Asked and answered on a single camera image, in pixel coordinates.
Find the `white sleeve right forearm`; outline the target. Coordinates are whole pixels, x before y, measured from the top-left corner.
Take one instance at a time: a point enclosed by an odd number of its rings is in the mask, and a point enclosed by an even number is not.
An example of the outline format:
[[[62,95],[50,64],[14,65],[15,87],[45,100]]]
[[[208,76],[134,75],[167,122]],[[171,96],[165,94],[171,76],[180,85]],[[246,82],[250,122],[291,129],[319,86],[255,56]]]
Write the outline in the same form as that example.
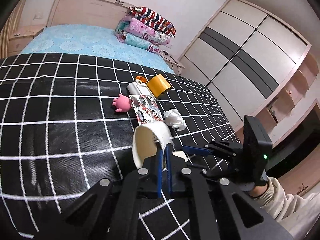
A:
[[[297,194],[286,194],[276,178],[268,178],[267,190],[253,200],[294,239],[304,239],[319,219],[318,192],[306,198]]]

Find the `person right hand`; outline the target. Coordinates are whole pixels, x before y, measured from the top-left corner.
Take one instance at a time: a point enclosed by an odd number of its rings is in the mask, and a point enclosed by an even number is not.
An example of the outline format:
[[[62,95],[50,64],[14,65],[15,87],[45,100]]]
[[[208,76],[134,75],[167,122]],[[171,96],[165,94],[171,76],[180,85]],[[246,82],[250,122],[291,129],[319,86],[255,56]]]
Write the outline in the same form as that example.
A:
[[[267,178],[267,183],[264,186],[255,186],[248,195],[251,198],[259,199],[261,201],[268,199],[268,188],[269,188],[269,178]]]

